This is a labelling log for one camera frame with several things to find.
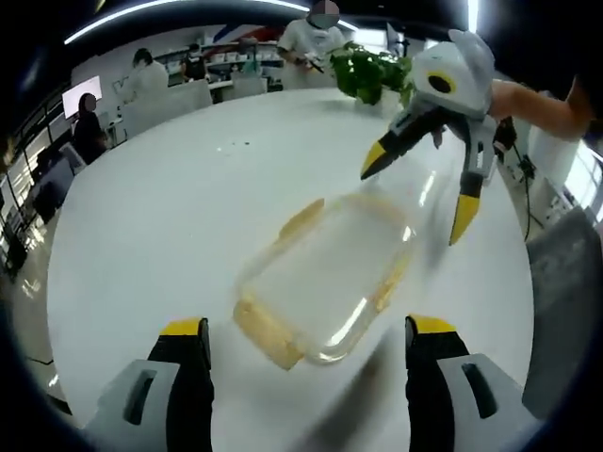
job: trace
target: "white shirt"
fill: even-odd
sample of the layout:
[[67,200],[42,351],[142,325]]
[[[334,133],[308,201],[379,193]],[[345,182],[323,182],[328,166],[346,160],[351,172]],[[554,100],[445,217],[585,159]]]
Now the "white shirt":
[[[322,30],[311,26],[305,19],[298,19],[286,27],[278,47],[288,52],[293,51],[299,57],[311,57],[324,62],[327,52],[342,47],[345,43],[346,39],[336,26]],[[287,61],[283,69],[283,85],[285,89],[320,88],[334,86],[334,80],[331,76],[316,71],[306,72]]]
[[156,96],[168,89],[168,72],[163,64],[153,61],[148,66],[136,68],[130,75],[131,82],[129,100],[138,100],[143,97]]

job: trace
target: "monitor screen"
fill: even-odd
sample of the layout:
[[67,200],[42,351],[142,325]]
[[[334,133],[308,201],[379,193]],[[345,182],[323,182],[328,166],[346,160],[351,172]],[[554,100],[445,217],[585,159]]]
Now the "monitor screen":
[[70,118],[77,113],[79,98],[87,92],[94,94],[94,97],[96,97],[97,100],[103,97],[103,93],[101,92],[101,78],[98,75],[63,92],[63,110],[65,111],[65,118]]

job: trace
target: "round white table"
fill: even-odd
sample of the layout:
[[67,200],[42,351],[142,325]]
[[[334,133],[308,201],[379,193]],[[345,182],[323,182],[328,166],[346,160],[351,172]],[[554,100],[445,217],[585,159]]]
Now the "round white table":
[[271,93],[161,124],[80,173],[48,270],[54,359],[78,423],[91,419],[103,388],[127,364],[146,358],[163,327],[188,316],[210,321],[215,450],[283,451],[303,441],[386,331],[393,345],[387,378],[353,444],[404,450],[403,318],[410,312],[446,319],[471,352],[524,385],[533,306],[521,230],[495,172],[480,212],[447,246],[464,158],[464,144],[450,133],[439,150],[429,137],[412,150],[428,167],[448,171],[449,186],[423,258],[349,357],[326,367],[301,361],[285,372],[231,320],[244,263],[309,202],[356,189],[367,150],[387,123],[334,89]]

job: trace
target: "black cable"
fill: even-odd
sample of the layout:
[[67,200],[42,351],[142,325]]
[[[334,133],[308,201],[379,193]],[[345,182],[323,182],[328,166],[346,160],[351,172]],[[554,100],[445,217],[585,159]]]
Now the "black cable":
[[513,150],[515,151],[515,154],[517,155],[517,159],[519,159],[519,168],[524,173],[524,182],[526,184],[526,201],[527,201],[527,205],[528,205],[528,226],[526,227],[526,235],[524,236],[524,242],[527,242],[528,235],[530,235],[530,220],[531,220],[530,186],[528,184],[528,174],[522,165],[523,159],[521,158],[521,155],[519,155],[519,151],[517,150],[517,147],[515,146],[515,144],[513,144]]

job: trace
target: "green plant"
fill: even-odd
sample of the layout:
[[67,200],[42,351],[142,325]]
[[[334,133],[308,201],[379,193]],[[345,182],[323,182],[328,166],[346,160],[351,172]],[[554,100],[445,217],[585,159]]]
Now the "green plant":
[[415,90],[406,76],[412,68],[407,57],[393,57],[386,52],[373,54],[355,42],[331,52],[330,57],[337,86],[350,97],[375,105],[381,100],[383,87],[399,93],[407,106]]

